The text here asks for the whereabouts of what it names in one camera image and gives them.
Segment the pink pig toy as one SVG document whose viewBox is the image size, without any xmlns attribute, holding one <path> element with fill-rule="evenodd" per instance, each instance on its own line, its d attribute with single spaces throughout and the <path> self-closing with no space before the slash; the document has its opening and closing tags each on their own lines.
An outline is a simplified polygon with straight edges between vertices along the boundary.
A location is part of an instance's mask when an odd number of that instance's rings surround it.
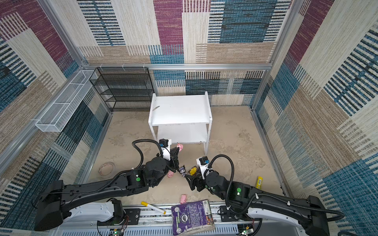
<svg viewBox="0 0 378 236">
<path fill-rule="evenodd" d="M 183 149 L 183 145 L 182 144 L 177 144 L 177 148 L 179 149 L 179 152 L 181 152 L 182 149 Z"/>
<path fill-rule="evenodd" d="M 180 204 L 185 204 L 187 202 L 187 195 L 182 194 L 180 198 Z"/>
<path fill-rule="evenodd" d="M 169 178 L 173 177 L 173 175 L 174 175 L 174 172 L 172 172 L 172 171 L 169 171 L 169 172 L 167 173 L 167 176 L 168 176 Z"/>
</svg>

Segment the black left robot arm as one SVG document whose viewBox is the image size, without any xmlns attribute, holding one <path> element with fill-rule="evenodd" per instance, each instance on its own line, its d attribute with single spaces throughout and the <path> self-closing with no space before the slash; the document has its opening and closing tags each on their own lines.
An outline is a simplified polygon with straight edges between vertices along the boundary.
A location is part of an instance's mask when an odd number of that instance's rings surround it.
<svg viewBox="0 0 378 236">
<path fill-rule="evenodd" d="M 34 231 L 47 231 L 60 226 L 70 217 L 70 211 L 84 204 L 115 197 L 125 197 L 148 191 L 157 186 L 169 171 L 179 169 L 178 147 L 163 149 L 169 159 L 156 156 L 133 170 L 119 172 L 113 179 L 87 184 L 65 185 L 54 181 L 39 194 Z"/>
</svg>

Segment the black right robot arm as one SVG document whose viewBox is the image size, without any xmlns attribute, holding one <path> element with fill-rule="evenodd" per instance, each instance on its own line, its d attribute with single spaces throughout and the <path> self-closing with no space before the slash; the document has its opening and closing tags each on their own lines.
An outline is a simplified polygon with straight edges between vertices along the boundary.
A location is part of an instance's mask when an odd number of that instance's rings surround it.
<svg viewBox="0 0 378 236">
<path fill-rule="evenodd" d="M 309 236 L 328 236 L 327 213 L 320 199 L 309 196 L 294 199 L 262 191 L 240 182 L 230 182 L 218 172 L 186 174 L 191 190 L 209 190 L 225 201 L 220 207 L 224 221 L 262 220 L 270 218 L 301 228 Z"/>
</svg>

